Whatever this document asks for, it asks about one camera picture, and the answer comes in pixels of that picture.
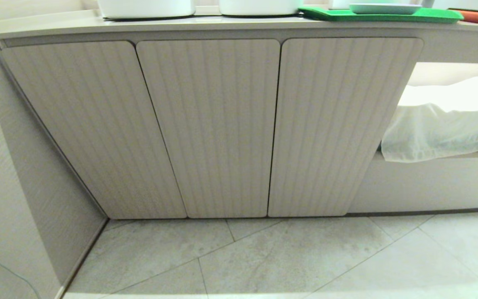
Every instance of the green tray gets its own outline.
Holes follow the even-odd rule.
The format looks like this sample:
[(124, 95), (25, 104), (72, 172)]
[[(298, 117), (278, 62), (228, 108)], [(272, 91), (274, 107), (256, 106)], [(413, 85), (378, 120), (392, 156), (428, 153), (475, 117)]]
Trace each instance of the green tray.
[(300, 7), (304, 17), (321, 21), (378, 21), (456, 23), (464, 17), (457, 11), (420, 8), (413, 15), (357, 15), (349, 10), (327, 11), (318, 7)]

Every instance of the gray tile floor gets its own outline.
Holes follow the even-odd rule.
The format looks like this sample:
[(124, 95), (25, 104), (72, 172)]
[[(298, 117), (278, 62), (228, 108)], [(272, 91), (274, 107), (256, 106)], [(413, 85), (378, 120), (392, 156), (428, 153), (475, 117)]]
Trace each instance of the gray tile floor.
[(478, 299), (478, 213), (110, 221), (64, 299)]

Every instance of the cabinet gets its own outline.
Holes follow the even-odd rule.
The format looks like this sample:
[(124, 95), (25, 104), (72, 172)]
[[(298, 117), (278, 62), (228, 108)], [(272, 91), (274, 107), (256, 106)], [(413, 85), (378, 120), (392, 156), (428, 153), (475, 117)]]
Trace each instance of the cabinet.
[(34, 45), (2, 54), (109, 217), (186, 217), (130, 42)]
[(137, 51), (188, 215), (266, 216), (279, 42), (139, 42)]
[(287, 40), (269, 216), (341, 216), (421, 53), (418, 38)]

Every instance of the white countertop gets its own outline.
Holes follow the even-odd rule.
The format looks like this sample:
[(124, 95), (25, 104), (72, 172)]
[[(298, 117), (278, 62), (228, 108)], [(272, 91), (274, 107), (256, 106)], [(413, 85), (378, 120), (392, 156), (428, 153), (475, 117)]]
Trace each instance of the white countertop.
[(0, 21), (0, 39), (57, 34), (98, 32), (159, 32), (178, 30), (250, 30), (250, 29), (337, 29), (403, 28), (466, 30), (478, 32), (478, 24), (418, 22), (326, 22), (301, 17), (237, 18), (224, 16), (188, 17), (158, 21), (109, 21), (96, 10), (36, 15)]

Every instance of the ribbed cabinet door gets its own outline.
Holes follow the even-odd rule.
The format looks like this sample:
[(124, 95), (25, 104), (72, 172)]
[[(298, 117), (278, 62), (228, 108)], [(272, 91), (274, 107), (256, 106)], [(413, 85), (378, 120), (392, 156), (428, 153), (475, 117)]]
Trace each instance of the ribbed cabinet door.
[(3, 56), (108, 216), (186, 217), (131, 43), (15, 47)]
[(279, 42), (139, 42), (137, 50), (188, 216), (266, 216)]
[(417, 38), (284, 43), (269, 216), (347, 213), (422, 47)]

